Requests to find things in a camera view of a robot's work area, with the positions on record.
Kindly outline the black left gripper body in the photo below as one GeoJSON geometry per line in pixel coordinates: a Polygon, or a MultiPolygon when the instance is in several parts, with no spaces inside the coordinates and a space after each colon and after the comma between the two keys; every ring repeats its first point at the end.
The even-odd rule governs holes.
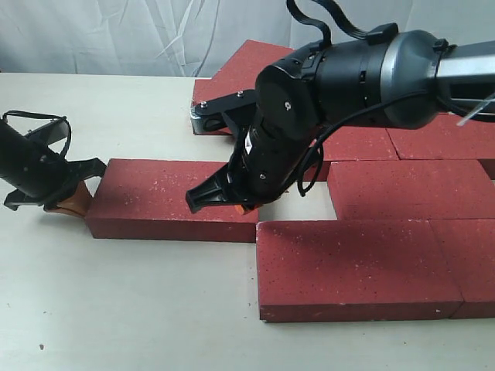
{"type": "Polygon", "coordinates": [[[5,197],[6,207],[16,211],[20,206],[55,206],[71,197],[79,182],[104,175],[107,166],[99,158],[66,160],[68,125],[68,139],[42,145],[1,120],[1,179],[15,188],[5,197]]]}

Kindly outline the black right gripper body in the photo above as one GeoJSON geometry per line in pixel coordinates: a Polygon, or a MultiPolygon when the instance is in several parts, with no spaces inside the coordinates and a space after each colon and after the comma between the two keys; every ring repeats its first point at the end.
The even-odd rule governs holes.
{"type": "Polygon", "coordinates": [[[314,87],[315,58],[285,58],[265,67],[253,89],[256,111],[239,131],[229,162],[186,192],[192,213],[208,206],[276,200],[295,180],[297,166],[323,122],[314,87]]]}

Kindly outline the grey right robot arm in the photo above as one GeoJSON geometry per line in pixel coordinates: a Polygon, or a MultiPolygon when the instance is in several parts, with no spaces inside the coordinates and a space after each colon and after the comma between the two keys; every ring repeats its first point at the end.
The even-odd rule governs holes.
{"type": "Polygon", "coordinates": [[[267,65],[254,88],[197,104],[204,128],[228,128],[226,165],[186,193],[191,212],[239,206],[248,213],[290,186],[312,187],[324,143],[344,127],[417,130],[438,114],[494,121],[494,44],[454,46],[425,31],[331,46],[311,43],[267,65]]]}

